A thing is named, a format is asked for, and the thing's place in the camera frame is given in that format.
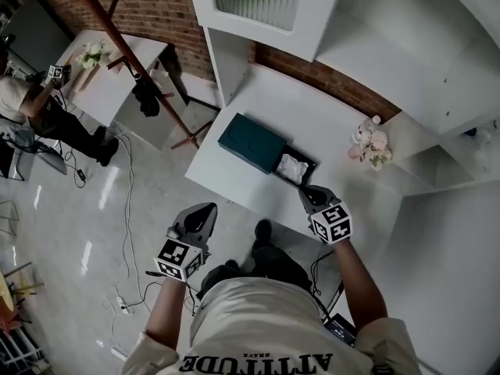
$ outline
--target white floor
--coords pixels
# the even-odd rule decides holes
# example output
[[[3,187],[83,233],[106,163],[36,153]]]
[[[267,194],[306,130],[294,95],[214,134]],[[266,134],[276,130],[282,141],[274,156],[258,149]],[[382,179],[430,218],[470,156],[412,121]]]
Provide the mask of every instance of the white floor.
[[[207,108],[188,109],[187,124],[196,128],[215,113]],[[88,129],[95,128],[84,117]],[[154,281],[145,275],[154,270],[153,257],[159,253],[166,228],[182,209],[199,202],[215,202],[219,216],[209,242],[212,256],[191,278],[199,287],[202,278],[228,259],[242,263],[253,242],[253,229],[260,219],[233,202],[184,177],[196,151],[186,145],[175,151],[168,146],[182,138],[176,129],[162,152],[126,133],[132,144],[134,188],[130,206],[130,232],[138,268],[141,293]],[[35,338],[41,343],[57,374],[117,373],[121,361],[110,349],[120,345],[130,351],[148,318],[144,305],[134,307],[132,316],[117,317],[101,307],[108,297],[115,307],[117,287],[125,302],[139,302],[136,272],[130,240],[123,247],[123,209],[129,190],[129,160],[120,150],[107,168],[77,153],[78,166],[87,175],[83,189],[75,187],[73,171],[68,176],[55,172],[40,159],[34,160],[30,179],[25,183],[0,180],[0,201],[12,199],[19,210],[16,237],[0,232],[0,269],[5,272],[27,261],[34,263],[34,277],[45,283],[27,301],[34,321]],[[276,226],[276,244],[289,252],[308,271],[323,249],[313,239]],[[130,275],[123,260],[127,258]],[[320,266],[322,300],[330,301],[338,286],[334,259]],[[152,307],[159,286],[152,285],[146,302]],[[184,310],[179,351],[188,347],[191,314]]]

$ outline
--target black pants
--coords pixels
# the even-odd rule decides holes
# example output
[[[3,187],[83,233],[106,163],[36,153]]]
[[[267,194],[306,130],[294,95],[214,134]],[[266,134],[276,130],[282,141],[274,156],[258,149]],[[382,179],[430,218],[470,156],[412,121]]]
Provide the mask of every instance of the black pants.
[[[86,156],[99,160],[101,141],[89,134],[78,118],[65,111],[53,98],[49,109],[43,108],[37,118],[30,119],[34,133],[47,139],[63,141]]]
[[[243,273],[239,268],[222,265],[211,270],[202,282],[202,288],[196,297],[200,300],[206,293],[222,280],[239,277],[264,277],[294,284],[308,293],[311,291],[311,281],[307,272],[297,264],[287,253],[271,244],[263,244],[252,251],[255,268],[250,274]]]

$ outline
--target box lid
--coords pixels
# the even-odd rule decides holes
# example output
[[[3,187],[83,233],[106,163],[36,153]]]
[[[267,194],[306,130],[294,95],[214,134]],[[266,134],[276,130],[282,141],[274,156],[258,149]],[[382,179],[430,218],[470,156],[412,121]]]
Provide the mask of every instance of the box lid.
[[[219,145],[270,173],[280,158],[286,139],[237,113],[219,138]]]

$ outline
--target wooden pole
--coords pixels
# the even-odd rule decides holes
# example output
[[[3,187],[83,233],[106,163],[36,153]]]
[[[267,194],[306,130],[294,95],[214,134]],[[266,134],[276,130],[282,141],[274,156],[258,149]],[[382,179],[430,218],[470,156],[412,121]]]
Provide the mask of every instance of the wooden pole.
[[[187,141],[191,142],[196,148],[199,148],[198,143],[196,141],[196,136],[193,135],[192,132],[184,125],[182,119],[175,112],[172,106],[168,103],[166,98],[163,96],[162,92],[159,90],[156,83],[149,76],[148,71],[142,66],[141,62],[135,56],[134,52],[132,52],[129,45],[125,42],[120,32],[116,29],[115,24],[109,18],[108,13],[102,8],[99,0],[84,0],[88,8],[94,13],[95,17],[99,21],[99,23],[104,28],[104,31],[109,35],[113,43],[116,47],[122,52],[122,54],[127,57],[128,62],[132,65],[132,67],[142,75],[142,78],[151,83],[156,90],[156,97],[159,102],[163,105],[166,111],[172,116],[174,122],[179,126],[179,128],[185,133]]]
[[[127,61],[127,58],[125,57],[125,55],[122,55],[119,59],[116,59],[115,61],[107,65],[108,70],[112,70],[115,66],[118,66],[121,63],[125,63],[125,61]]]
[[[111,5],[109,6],[108,10],[108,17],[111,19],[113,17],[113,13],[115,12],[116,5],[118,4],[119,0],[112,0]]]

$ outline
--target wall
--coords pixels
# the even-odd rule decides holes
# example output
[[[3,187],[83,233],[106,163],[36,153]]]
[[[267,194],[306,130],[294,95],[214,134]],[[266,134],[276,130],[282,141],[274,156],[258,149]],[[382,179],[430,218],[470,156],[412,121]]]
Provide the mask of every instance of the wall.
[[[379,115],[387,121],[401,111],[366,86],[321,62],[307,62],[261,43],[255,46],[255,62],[320,89],[367,116]]]
[[[82,29],[101,29],[81,0],[47,1],[75,34]],[[112,0],[99,1],[107,10]],[[120,0],[113,22],[124,34],[174,44],[182,70],[215,80],[192,0]]]
[[[15,12],[2,29],[2,36],[7,34],[16,35],[10,46],[11,52],[37,72],[56,63],[71,43],[36,0],[29,0]],[[37,49],[33,48],[33,40],[37,41]]]
[[[443,374],[481,375],[500,355],[500,182],[405,198],[371,268],[417,355]]]

